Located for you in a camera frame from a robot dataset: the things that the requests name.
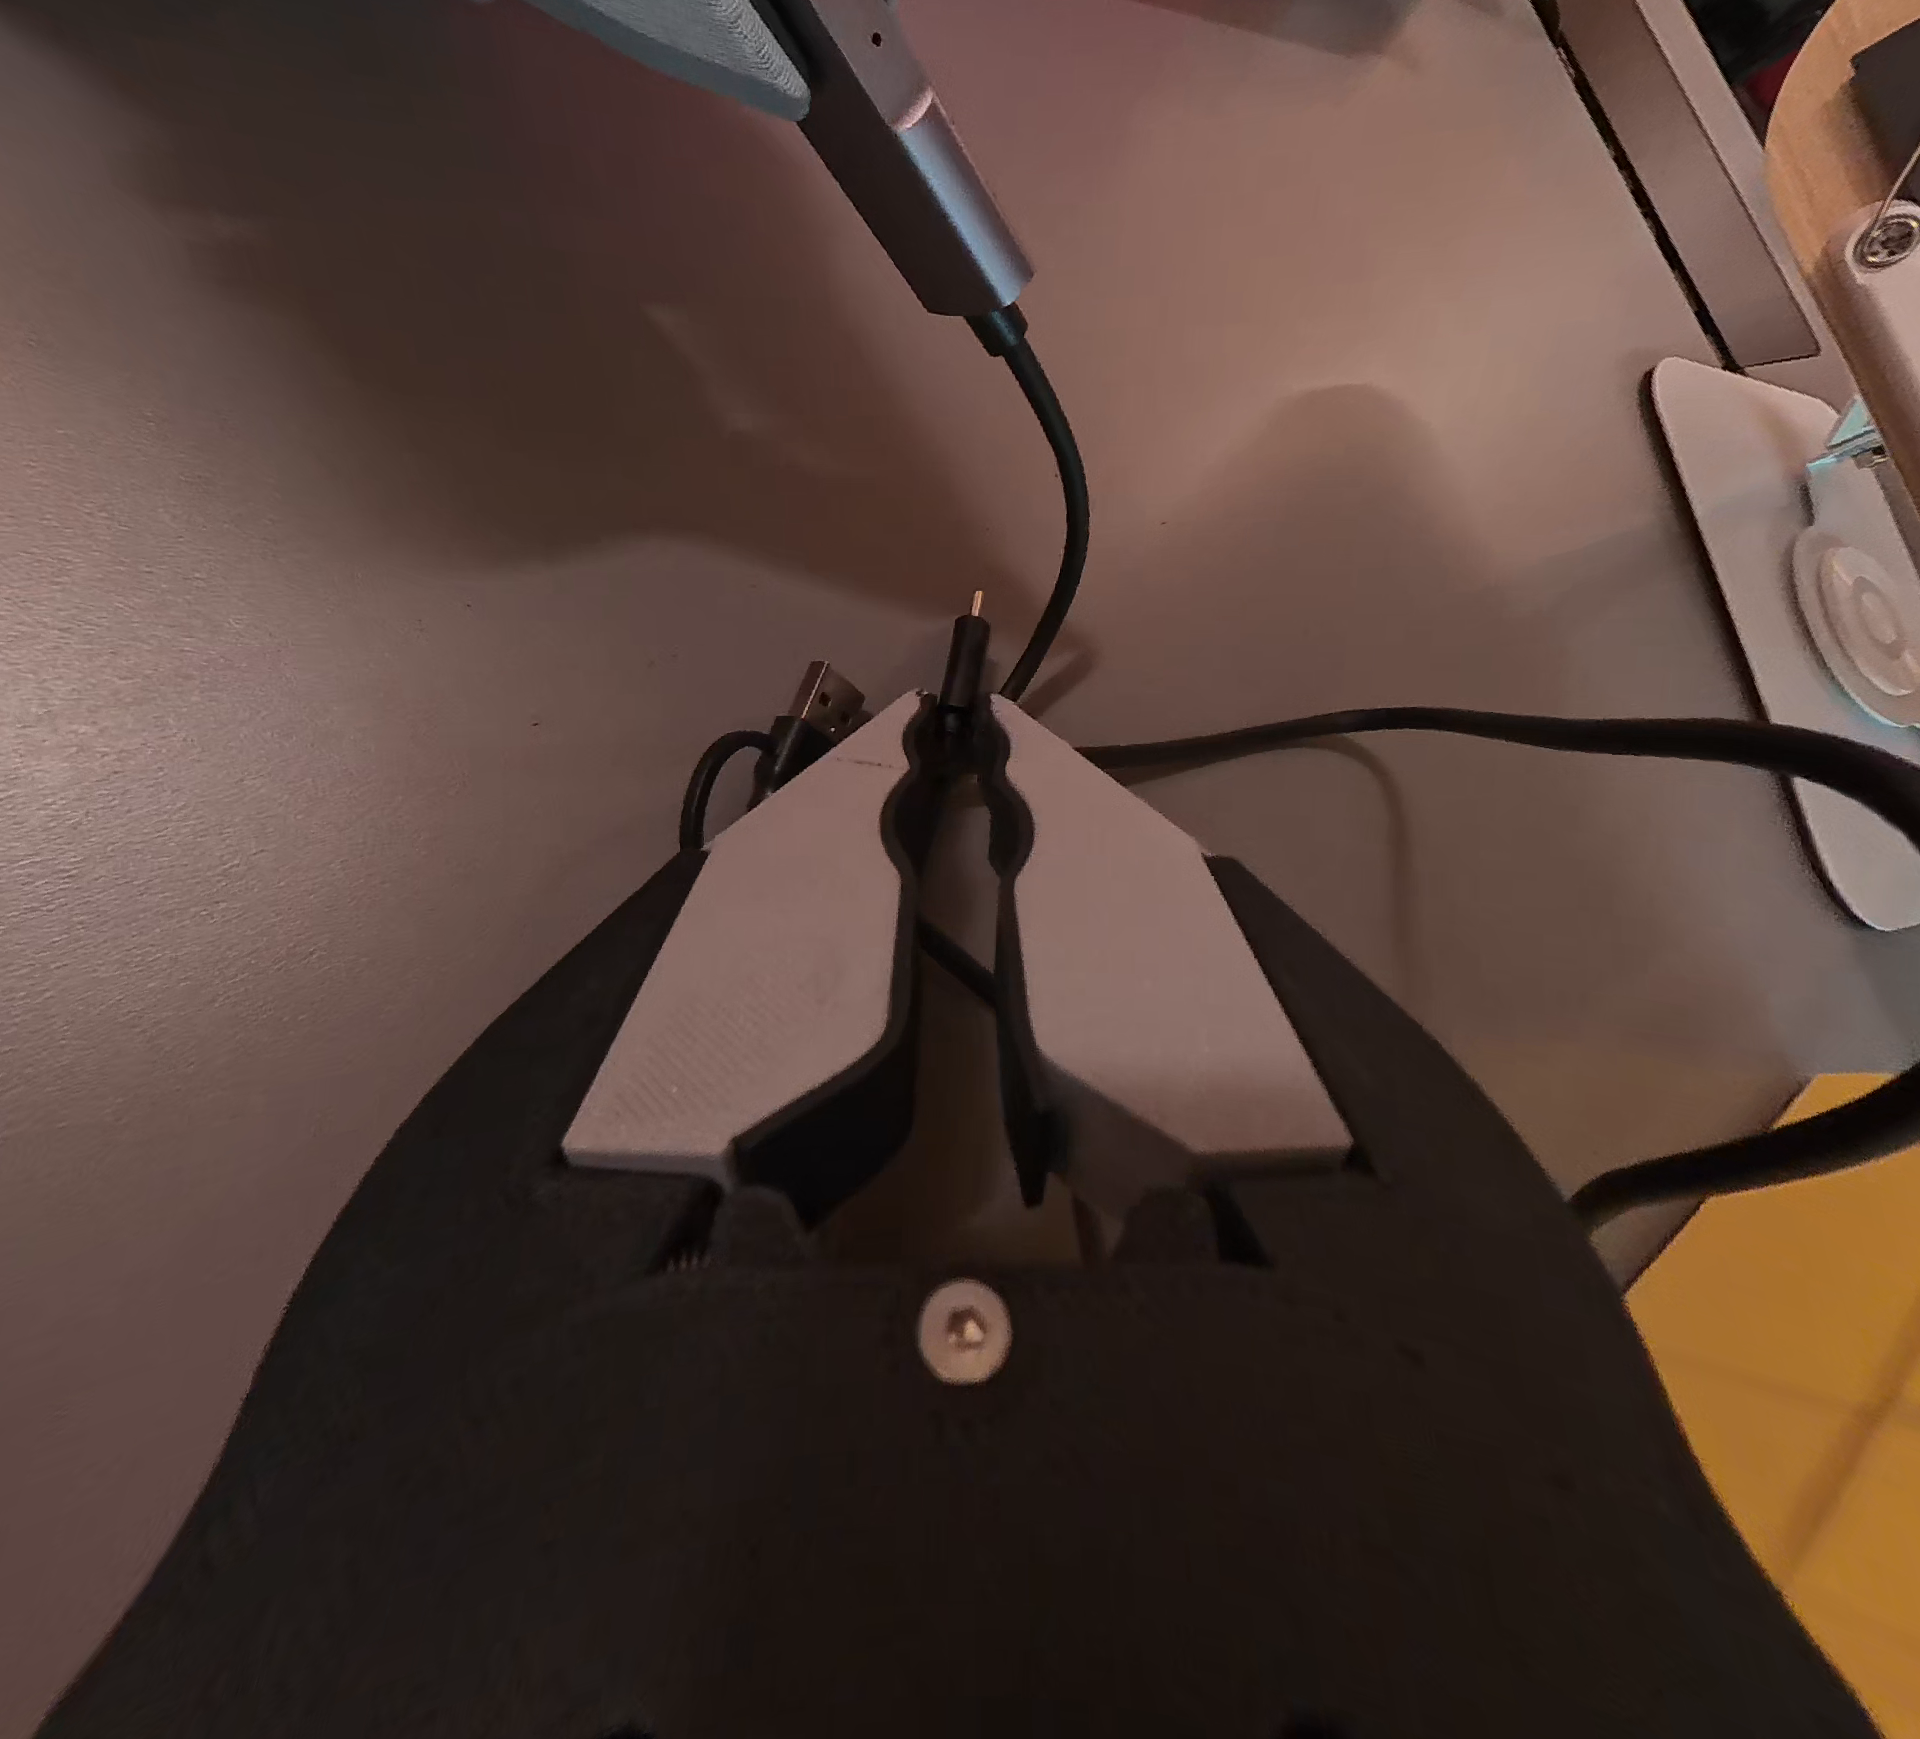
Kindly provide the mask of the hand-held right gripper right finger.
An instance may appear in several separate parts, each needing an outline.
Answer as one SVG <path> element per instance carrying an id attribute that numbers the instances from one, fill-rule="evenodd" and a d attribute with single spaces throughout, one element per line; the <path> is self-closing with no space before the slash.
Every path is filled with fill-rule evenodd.
<path id="1" fill-rule="evenodd" d="M 1354 1150 L 1209 851 L 1004 697 L 978 726 L 1017 1195 L 1090 1207 Z"/>

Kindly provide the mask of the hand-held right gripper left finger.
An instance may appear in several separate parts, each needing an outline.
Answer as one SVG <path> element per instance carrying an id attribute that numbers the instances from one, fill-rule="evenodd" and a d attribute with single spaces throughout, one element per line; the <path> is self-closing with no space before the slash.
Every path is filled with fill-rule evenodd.
<path id="1" fill-rule="evenodd" d="M 721 1186 L 859 1186 L 911 1105 L 918 878 L 895 837 L 918 695 L 888 703 L 696 851 L 562 1155 Z"/>

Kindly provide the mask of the grey usb hub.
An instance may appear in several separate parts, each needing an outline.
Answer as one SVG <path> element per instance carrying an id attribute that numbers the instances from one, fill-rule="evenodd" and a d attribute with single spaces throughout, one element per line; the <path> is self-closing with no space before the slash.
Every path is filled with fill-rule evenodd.
<path id="1" fill-rule="evenodd" d="M 960 144 L 897 0 L 751 0 L 804 84 L 804 142 L 940 319 L 1017 305 L 1031 267 Z"/>

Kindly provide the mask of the black flat panel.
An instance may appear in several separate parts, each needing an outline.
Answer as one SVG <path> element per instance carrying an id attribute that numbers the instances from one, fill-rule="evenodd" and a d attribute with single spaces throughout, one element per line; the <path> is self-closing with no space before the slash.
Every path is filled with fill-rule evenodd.
<path id="1" fill-rule="evenodd" d="M 1537 0 L 1724 366 L 1818 360 L 1823 343 L 1638 0 Z"/>

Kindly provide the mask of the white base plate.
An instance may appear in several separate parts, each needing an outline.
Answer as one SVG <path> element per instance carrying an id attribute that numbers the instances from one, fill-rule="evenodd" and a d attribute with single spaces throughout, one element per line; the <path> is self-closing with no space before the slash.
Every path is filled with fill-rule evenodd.
<path id="1" fill-rule="evenodd" d="M 1917 541 L 1865 412 L 1687 360 L 1647 392 L 1761 713 L 1917 766 Z"/>

